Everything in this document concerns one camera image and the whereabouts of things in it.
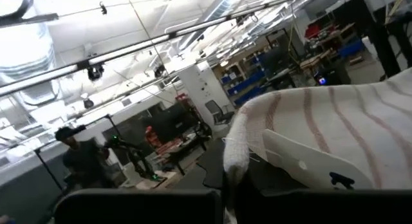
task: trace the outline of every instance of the person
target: person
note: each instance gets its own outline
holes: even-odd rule
[[[98,147],[91,140],[78,142],[70,133],[73,133],[71,128],[62,127],[55,133],[55,138],[69,146],[63,155],[63,164],[77,182],[83,188],[114,187],[103,167],[104,160],[109,157],[109,151]]]

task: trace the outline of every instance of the white sheet with brown stripes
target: white sheet with brown stripes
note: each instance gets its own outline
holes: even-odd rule
[[[271,129],[355,164],[376,188],[412,188],[412,69],[385,82],[275,91],[248,101],[227,136],[225,170],[245,172],[248,147],[267,159]]]

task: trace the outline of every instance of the computer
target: computer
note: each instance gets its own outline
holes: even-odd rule
[[[265,75],[272,77],[274,73],[282,71],[289,66],[288,52],[280,46],[275,47],[260,57],[262,66],[265,69]]]
[[[158,140],[166,144],[182,137],[184,132],[197,124],[197,119],[181,102],[163,110],[151,118],[145,118],[144,124],[151,126]]]

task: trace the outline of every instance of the office chair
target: office chair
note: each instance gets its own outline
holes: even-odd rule
[[[214,100],[206,102],[205,106],[211,112],[215,125],[228,124],[232,120],[234,111],[223,113]]]

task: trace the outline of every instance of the wire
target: wire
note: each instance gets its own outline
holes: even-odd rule
[[[292,44],[292,36],[294,34],[294,28],[296,29],[296,23],[295,23],[295,14],[294,14],[294,4],[293,2],[290,3],[290,10],[292,13],[292,24],[290,25],[290,34],[289,34],[289,43],[288,43],[288,54],[289,57],[297,64],[299,65],[299,62],[292,56],[292,53],[290,51],[290,46]]]
[[[128,0],[128,1],[129,1],[130,6],[133,8],[133,11],[135,12],[135,14],[136,14],[136,16],[137,16],[137,19],[139,20],[140,24],[142,25],[142,27],[143,27],[143,29],[144,29],[144,32],[145,32],[146,35],[150,38],[150,34],[149,34],[149,32],[147,31],[147,28],[145,27],[142,19],[140,18],[139,14],[137,13],[137,11],[136,11],[136,9],[135,9],[135,7],[133,6],[133,3],[131,2],[131,0]],[[162,56],[160,56],[160,53],[159,53],[159,51],[157,50],[156,45],[154,44],[153,40],[150,39],[150,41],[151,41],[151,43],[152,43],[152,45],[153,45],[154,50],[156,51],[157,56],[158,56],[159,59],[160,59],[160,62],[161,62],[163,65],[165,65],[165,63],[164,63],[163,60],[162,60]],[[167,71],[166,67],[165,67],[165,72],[166,72],[167,76],[170,75],[169,72]],[[178,92],[176,86],[174,86],[174,84],[172,84],[172,85],[173,85],[173,88],[174,88],[174,90],[175,90],[175,92],[176,92],[176,96],[179,95],[179,92]]]
[[[138,84],[136,84],[135,82],[133,82],[132,80],[130,80],[130,79],[128,79],[126,76],[124,76],[123,74],[121,74],[121,73],[119,73],[119,72],[117,72],[116,70],[113,70],[115,73],[117,73],[119,76],[121,76],[123,79],[125,79],[125,80],[127,80],[127,81],[129,81],[129,82],[131,82],[131,83],[133,83],[134,85],[136,85],[136,86],[138,86],[139,87],[139,85]],[[174,102],[171,102],[171,101],[169,101],[169,100],[167,100],[167,99],[164,99],[164,98],[162,98],[162,97],[160,97],[160,96],[158,96],[158,95],[156,95],[156,94],[154,94],[154,93],[151,93],[150,91],[148,91],[147,89],[145,89],[145,88],[142,88],[143,90],[145,90],[146,92],[148,92],[149,94],[151,94],[151,95],[153,95],[153,96],[155,96],[156,98],[160,98],[161,100],[164,100],[164,101],[166,101],[166,102],[168,102],[168,103],[170,103],[170,104],[174,104]]]

